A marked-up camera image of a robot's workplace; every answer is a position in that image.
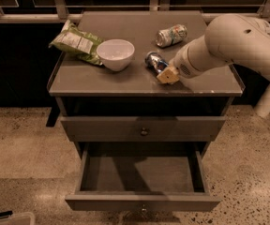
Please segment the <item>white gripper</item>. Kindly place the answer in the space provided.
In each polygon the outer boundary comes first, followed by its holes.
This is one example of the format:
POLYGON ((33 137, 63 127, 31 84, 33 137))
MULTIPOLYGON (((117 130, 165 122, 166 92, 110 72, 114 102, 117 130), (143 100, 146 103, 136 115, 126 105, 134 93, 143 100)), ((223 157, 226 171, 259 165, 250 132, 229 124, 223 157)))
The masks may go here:
POLYGON ((179 81, 179 76, 191 79, 197 77, 201 72, 196 69, 189 61, 188 46, 181 48, 173 59, 170 60, 171 66, 167 66, 157 75, 161 83, 174 84, 179 81))

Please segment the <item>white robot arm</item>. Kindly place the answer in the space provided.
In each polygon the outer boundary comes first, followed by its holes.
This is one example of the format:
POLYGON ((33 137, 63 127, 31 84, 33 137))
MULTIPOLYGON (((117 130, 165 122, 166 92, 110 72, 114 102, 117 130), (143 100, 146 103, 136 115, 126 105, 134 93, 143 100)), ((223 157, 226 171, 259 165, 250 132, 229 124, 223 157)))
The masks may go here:
POLYGON ((191 79, 213 68, 237 64, 270 82, 270 35, 262 19, 225 14, 209 23, 204 34, 182 47, 157 75, 161 83, 191 79))

